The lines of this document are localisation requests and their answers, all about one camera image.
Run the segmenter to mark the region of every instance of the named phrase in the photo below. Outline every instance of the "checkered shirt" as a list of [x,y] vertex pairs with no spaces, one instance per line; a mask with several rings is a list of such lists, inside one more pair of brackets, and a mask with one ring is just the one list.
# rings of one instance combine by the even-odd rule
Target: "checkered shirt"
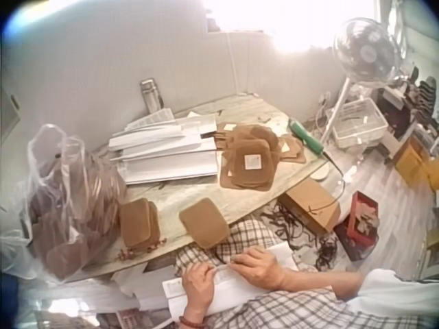
[[[236,223],[229,238],[214,250],[203,250],[195,243],[182,249],[176,258],[176,274],[191,263],[209,262],[215,266],[230,260],[252,245],[265,248],[282,242],[262,221],[251,215]],[[301,271],[316,271],[295,255]],[[273,291],[249,300],[241,306],[206,318],[210,328],[434,328],[433,319],[426,317],[378,317],[354,313],[336,298],[331,287],[289,293]]]

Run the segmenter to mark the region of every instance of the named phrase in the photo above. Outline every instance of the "metal thermos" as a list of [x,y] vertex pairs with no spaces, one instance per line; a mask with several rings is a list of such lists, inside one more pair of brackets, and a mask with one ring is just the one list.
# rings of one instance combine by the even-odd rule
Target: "metal thermos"
[[158,91],[154,79],[143,80],[140,83],[143,100],[145,101],[146,109],[151,114],[157,112],[164,107],[162,97]]

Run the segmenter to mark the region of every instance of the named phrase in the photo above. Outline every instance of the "bracelet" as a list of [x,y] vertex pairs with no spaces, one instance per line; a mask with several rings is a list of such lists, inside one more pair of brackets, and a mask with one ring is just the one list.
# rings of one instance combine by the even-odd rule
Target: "bracelet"
[[209,326],[206,324],[195,324],[185,319],[185,317],[180,317],[180,322],[185,326],[195,328],[195,329],[209,329]]

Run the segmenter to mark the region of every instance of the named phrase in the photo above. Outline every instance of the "red box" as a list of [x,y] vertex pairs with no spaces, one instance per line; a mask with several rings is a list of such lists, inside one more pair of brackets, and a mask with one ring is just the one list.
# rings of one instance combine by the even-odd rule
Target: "red box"
[[347,235],[357,242],[363,243],[368,247],[372,247],[377,240],[378,232],[375,228],[370,231],[369,235],[364,235],[357,230],[358,220],[355,214],[359,203],[367,204],[369,207],[374,208],[374,214],[378,217],[378,202],[369,198],[360,191],[355,192],[352,196],[351,214],[349,215]]

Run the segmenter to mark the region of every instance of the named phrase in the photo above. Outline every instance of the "white sleeve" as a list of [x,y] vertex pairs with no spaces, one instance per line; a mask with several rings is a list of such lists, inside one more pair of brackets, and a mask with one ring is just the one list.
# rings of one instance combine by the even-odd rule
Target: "white sleeve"
[[375,269],[364,279],[358,296],[347,303],[354,312],[391,317],[439,316],[439,281],[403,280],[388,269]]

